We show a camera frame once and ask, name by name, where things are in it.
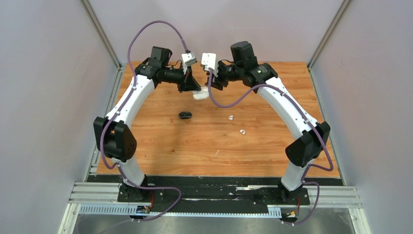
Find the white earbud charging case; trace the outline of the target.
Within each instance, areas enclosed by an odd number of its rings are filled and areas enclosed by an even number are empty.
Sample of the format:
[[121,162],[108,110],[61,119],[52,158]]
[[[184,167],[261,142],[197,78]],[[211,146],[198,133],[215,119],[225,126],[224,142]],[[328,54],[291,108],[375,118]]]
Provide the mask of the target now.
[[208,87],[203,86],[203,87],[201,87],[201,90],[200,90],[200,91],[193,91],[193,92],[192,92],[192,97],[193,97],[195,100],[204,100],[204,99],[209,98],[209,90],[208,90]]

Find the black earbud charging case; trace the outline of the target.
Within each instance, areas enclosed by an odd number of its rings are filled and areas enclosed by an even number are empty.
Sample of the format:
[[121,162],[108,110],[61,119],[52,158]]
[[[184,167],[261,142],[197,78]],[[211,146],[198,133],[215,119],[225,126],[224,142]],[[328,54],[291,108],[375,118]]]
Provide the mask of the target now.
[[190,119],[190,118],[192,118],[192,113],[191,113],[191,112],[186,112],[186,111],[180,112],[180,113],[178,114],[178,117],[179,117],[180,119]]

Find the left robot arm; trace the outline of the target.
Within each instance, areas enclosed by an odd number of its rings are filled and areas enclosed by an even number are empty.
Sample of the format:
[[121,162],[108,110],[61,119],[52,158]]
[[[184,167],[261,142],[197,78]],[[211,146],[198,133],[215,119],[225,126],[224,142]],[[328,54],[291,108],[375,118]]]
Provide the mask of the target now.
[[137,141],[131,132],[132,123],[146,98],[162,82],[176,84],[178,91],[200,91],[191,66],[197,60],[190,50],[182,54],[178,68],[169,65],[172,51],[154,46],[150,57],[133,69],[132,80],[119,102],[104,116],[93,122],[97,148],[105,166],[118,168],[122,176],[122,193],[137,201],[149,196],[147,176],[135,158]]

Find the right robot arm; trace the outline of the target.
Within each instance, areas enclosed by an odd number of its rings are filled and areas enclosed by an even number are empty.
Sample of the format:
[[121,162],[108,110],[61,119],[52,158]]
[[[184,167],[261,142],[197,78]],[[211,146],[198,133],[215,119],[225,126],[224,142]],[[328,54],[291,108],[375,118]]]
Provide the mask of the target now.
[[289,160],[278,183],[276,197],[283,203],[295,200],[303,188],[304,178],[320,153],[326,150],[330,125],[319,122],[293,98],[278,73],[269,63],[259,63],[248,41],[230,47],[233,62],[225,64],[216,54],[204,53],[201,65],[208,74],[207,87],[222,90],[229,82],[241,81],[262,97],[284,121],[294,141],[286,147]]

